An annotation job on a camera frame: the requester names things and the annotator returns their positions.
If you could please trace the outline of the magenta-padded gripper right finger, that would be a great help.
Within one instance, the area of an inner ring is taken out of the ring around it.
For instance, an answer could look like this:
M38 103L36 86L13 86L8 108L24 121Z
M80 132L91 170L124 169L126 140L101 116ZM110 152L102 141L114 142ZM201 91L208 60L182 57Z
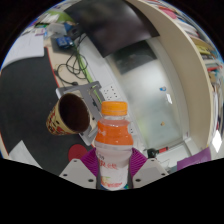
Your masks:
M146 186L168 175L168 172L155 159L147 159L137 149L132 149L129 160L129 188Z

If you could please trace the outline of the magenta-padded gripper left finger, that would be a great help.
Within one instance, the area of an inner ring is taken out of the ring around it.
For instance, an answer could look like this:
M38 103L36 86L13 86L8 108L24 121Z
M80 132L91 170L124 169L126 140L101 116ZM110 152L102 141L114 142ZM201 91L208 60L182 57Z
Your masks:
M72 159L60 177L80 187L97 189L100 186L99 164L96 149L93 148L80 159Z

